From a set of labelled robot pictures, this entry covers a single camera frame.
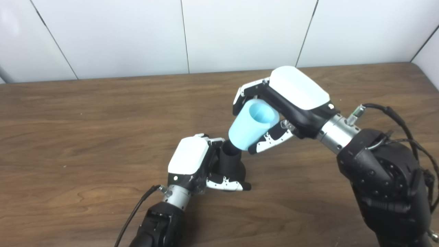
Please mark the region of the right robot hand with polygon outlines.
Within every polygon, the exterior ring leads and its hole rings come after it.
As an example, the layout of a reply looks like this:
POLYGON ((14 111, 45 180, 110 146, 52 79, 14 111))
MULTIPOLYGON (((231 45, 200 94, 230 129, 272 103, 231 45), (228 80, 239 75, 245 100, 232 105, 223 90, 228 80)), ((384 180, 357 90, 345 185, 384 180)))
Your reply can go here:
POLYGON ((281 66, 267 78, 240 86, 232 111, 236 118, 228 138, 235 147, 251 154, 293 136, 316 139, 339 113, 329 94, 293 66, 281 66))

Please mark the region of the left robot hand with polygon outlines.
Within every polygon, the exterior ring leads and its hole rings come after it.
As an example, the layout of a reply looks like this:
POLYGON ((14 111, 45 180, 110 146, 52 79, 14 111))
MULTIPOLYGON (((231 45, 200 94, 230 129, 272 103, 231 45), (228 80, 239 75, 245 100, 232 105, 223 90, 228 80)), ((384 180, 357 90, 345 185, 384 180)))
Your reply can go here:
POLYGON ((168 186, 179 186, 191 195, 206 189, 250 191, 242 151, 230 140, 204 133, 181 139, 168 165, 168 186))

